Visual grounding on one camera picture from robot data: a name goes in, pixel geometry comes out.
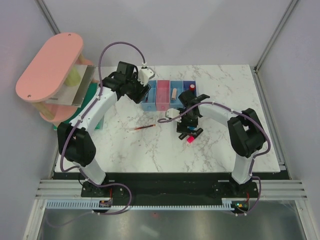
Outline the blue cap highlighter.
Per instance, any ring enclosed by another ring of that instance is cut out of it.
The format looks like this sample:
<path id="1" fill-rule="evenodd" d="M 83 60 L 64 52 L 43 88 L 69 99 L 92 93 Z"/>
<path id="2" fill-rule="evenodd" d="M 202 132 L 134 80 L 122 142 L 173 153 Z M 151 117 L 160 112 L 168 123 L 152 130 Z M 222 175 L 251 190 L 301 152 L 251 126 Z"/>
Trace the blue cap highlighter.
<path id="1" fill-rule="evenodd" d="M 195 136 L 197 131 L 194 129 L 190 129 L 190 128 L 182 128 L 180 130 L 177 131 L 179 133 L 179 139 L 183 140 L 186 137 L 190 137 L 190 136 Z"/>

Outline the pink cap highlighter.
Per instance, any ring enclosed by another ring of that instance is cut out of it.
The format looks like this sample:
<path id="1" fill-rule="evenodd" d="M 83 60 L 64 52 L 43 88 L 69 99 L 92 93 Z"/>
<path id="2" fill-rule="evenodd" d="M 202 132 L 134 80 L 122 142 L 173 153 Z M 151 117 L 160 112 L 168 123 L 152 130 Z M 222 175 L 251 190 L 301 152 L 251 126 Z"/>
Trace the pink cap highlighter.
<path id="1" fill-rule="evenodd" d="M 188 137 L 187 142 L 191 144 L 203 131 L 202 128 L 197 129 L 196 132 Z"/>

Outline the light blue bin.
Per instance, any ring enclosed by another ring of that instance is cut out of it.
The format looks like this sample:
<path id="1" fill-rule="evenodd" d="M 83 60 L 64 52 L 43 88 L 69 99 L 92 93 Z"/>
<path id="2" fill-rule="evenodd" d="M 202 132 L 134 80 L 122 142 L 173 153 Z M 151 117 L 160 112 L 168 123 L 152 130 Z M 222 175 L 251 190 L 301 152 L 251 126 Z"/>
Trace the light blue bin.
<path id="1" fill-rule="evenodd" d="M 157 81 L 151 80 L 148 82 L 150 85 L 148 102 L 145 102 L 145 98 L 141 102 L 141 107 L 145 112 L 155 112 L 156 108 L 156 91 L 157 91 Z"/>

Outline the pink bin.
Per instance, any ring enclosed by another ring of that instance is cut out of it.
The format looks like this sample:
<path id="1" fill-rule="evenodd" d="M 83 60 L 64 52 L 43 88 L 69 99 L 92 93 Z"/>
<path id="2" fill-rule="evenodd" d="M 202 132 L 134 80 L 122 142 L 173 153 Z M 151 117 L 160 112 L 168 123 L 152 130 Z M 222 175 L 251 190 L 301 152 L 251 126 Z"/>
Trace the pink bin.
<path id="1" fill-rule="evenodd" d="M 170 81 L 158 80 L 156 87 L 156 110 L 166 111 L 170 107 Z"/>

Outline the red black stamp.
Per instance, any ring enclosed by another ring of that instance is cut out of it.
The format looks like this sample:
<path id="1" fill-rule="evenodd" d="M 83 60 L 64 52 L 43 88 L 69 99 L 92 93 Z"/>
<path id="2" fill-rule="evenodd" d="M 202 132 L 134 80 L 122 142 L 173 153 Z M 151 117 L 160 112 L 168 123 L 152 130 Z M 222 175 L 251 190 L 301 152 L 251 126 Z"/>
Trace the red black stamp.
<path id="1" fill-rule="evenodd" d="M 196 86 L 194 84 L 189 85 L 189 90 L 194 92 L 196 90 Z"/>

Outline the dark red pencil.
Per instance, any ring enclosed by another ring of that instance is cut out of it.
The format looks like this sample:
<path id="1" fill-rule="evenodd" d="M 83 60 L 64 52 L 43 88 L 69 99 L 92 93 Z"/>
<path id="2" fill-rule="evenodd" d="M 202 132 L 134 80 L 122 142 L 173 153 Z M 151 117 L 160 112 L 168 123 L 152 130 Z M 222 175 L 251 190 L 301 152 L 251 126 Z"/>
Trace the dark red pencil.
<path id="1" fill-rule="evenodd" d="M 139 127 L 133 127 L 130 128 L 129 131 L 139 131 L 139 130 L 143 130 L 143 129 L 148 129 L 148 128 L 152 128 L 155 127 L 156 124 L 150 124 L 150 125 L 144 125 L 144 126 L 139 126 Z"/>

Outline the purple bin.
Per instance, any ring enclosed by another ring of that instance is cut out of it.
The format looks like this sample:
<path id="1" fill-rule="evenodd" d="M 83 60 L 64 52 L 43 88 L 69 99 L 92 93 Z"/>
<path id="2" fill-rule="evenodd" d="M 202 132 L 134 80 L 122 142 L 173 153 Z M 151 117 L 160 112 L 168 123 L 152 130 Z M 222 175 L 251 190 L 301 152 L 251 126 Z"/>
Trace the purple bin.
<path id="1" fill-rule="evenodd" d="M 191 91 L 194 95 L 196 95 L 196 92 L 197 92 L 197 88 L 196 88 L 196 82 L 195 81 L 191 81 L 191 80 L 184 80 L 183 82 L 183 91 L 187 91 L 189 90 L 189 86 L 191 84 L 194 84 L 195 85 L 195 91 Z"/>

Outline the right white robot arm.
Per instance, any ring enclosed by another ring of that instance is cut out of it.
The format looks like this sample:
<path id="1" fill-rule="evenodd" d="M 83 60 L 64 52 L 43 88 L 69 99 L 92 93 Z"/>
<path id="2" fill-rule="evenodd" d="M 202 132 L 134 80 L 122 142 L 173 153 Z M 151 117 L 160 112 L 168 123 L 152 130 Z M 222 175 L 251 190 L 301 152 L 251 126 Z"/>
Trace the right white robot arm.
<path id="1" fill-rule="evenodd" d="M 183 107 L 174 113 L 179 139 L 195 140 L 202 134 L 198 127 L 199 118 L 207 117 L 228 129 L 231 147 L 235 152 L 234 168 L 229 180 L 229 191 L 235 197 L 242 196 L 252 180 L 255 157 L 259 155 L 265 142 L 266 132 L 252 108 L 238 112 L 218 102 L 207 101 L 206 94 L 196 96 L 191 90 L 179 95 Z"/>

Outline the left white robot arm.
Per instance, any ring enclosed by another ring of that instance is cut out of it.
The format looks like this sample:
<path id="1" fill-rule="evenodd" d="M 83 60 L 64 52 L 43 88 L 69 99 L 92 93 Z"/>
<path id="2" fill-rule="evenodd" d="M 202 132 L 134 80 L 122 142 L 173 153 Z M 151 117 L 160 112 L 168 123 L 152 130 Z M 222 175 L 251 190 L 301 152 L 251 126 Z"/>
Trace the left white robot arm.
<path id="1" fill-rule="evenodd" d="M 80 114 L 69 123 L 60 123 L 57 127 L 60 170 L 67 173 L 76 169 L 85 178 L 82 186 L 84 195 L 108 197 L 113 185 L 96 160 L 96 146 L 92 133 L 106 112 L 122 96 L 128 96 L 139 104 L 151 87 L 149 80 L 155 72 L 147 67 L 120 61 L 116 71 L 107 77 L 100 77 L 94 97 Z"/>

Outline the green box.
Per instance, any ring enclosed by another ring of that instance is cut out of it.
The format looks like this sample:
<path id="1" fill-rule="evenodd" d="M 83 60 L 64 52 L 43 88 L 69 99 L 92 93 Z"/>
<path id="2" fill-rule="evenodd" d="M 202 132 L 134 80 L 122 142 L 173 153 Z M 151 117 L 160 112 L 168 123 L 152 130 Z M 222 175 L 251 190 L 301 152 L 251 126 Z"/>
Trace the green box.
<path id="1" fill-rule="evenodd" d="M 64 123 L 68 124 L 71 120 L 75 119 L 81 111 L 88 105 L 91 99 L 95 96 L 97 91 L 97 83 L 91 83 L 87 89 L 86 95 L 83 99 L 80 107 L 69 106 L 69 105 L 51 105 L 51 111 L 54 112 L 55 116 L 59 120 L 64 119 Z"/>

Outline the pink wooden shelf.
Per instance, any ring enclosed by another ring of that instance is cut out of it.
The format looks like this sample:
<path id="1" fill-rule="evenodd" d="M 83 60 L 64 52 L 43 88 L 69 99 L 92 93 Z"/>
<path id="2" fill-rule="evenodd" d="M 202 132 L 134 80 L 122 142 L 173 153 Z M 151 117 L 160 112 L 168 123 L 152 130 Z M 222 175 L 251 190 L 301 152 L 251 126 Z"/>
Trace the pink wooden shelf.
<path id="1" fill-rule="evenodd" d="M 57 127 L 83 106 L 96 67 L 83 56 L 84 41 L 74 32 L 48 39 L 18 79 L 15 91 Z"/>

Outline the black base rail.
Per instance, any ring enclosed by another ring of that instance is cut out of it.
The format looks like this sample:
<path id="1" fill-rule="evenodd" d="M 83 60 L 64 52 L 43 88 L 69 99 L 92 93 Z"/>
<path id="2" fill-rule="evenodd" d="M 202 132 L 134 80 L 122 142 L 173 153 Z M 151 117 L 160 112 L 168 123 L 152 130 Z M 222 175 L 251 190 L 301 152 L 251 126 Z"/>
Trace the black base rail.
<path id="1" fill-rule="evenodd" d="M 105 184 L 86 183 L 80 173 L 54 173 L 54 180 L 77 183 L 81 197 L 112 198 L 113 205 L 131 206 L 212 206 L 223 199 L 253 200 L 258 197 L 258 182 L 236 185 L 230 173 L 108 173 Z"/>

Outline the left aluminium frame post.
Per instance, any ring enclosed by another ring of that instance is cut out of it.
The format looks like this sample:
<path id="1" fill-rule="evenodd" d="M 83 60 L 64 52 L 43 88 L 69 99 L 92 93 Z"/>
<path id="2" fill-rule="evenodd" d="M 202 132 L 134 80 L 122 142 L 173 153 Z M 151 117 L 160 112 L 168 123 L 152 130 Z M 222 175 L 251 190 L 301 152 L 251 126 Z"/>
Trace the left aluminium frame post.
<path id="1" fill-rule="evenodd" d="M 50 30 L 52 31 L 52 33 L 54 35 L 60 34 L 61 31 L 57 25 L 57 23 L 55 22 L 48 6 L 46 5 L 44 0 L 35 0 L 36 5 L 38 6 L 41 14 L 43 15 L 46 23 L 48 24 Z"/>

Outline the aluminium frame post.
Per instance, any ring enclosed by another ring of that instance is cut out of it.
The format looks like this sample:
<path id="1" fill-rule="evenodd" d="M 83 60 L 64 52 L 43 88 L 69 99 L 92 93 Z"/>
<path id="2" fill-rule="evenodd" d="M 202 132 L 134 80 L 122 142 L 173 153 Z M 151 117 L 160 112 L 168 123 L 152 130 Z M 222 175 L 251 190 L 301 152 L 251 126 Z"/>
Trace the aluminium frame post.
<path id="1" fill-rule="evenodd" d="M 44 0 L 35 0 L 36 5 L 38 6 L 41 14 L 43 15 L 46 23 L 48 24 L 50 30 L 52 31 L 52 33 L 54 35 L 60 34 L 61 31 L 57 25 L 57 23 L 55 22 L 48 6 L 46 5 Z"/>
<path id="2" fill-rule="evenodd" d="M 269 38 L 261 56 L 259 57 L 257 63 L 255 64 L 254 67 L 252 67 L 252 70 L 255 74 L 257 74 L 259 72 L 259 70 L 261 69 L 261 67 L 263 66 L 266 58 L 268 57 L 270 51 L 272 50 L 274 44 L 276 43 L 277 39 L 279 38 L 281 32 L 284 30 L 286 24 L 288 23 L 291 15 L 293 14 L 293 12 L 295 11 L 295 9 L 297 8 L 297 6 L 299 5 L 301 1 L 300 0 L 291 0 L 288 4 L 288 6 L 286 7 L 282 17 L 280 18 L 276 28 L 274 29 L 271 37 Z"/>

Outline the right aluminium frame post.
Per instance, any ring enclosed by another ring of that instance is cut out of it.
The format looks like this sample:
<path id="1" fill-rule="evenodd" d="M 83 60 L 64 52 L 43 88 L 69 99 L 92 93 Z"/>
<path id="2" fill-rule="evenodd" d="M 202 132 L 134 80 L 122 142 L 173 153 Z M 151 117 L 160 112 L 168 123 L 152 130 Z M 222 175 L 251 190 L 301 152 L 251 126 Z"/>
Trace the right aluminium frame post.
<path id="1" fill-rule="evenodd" d="M 299 5 L 301 1 L 300 0 L 291 0 L 288 4 L 288 6 L 286 7 L 282 17 L 280 18 L 276 28 L 274 29 L 271 37 L 269 38 L 261 56 L 259 57 L 257 63 L 255 64 L 254 67 L 252 67 L 252 70 L 255 74 L 257 74 L 259 72 L 259 70 L 261 69 L 261 67 L 263 66 L 266 58 L 268 57 L 270 51 L 272 50 L 274 44 L 276 43 L 277 39 L 279 38 L 281 32 L 284 30 L 286 24 L 288 23 L 291 15 L 293 14 L 293 12 L 295 11 L 295 9 L 297 8 L 297 6 Z"/>

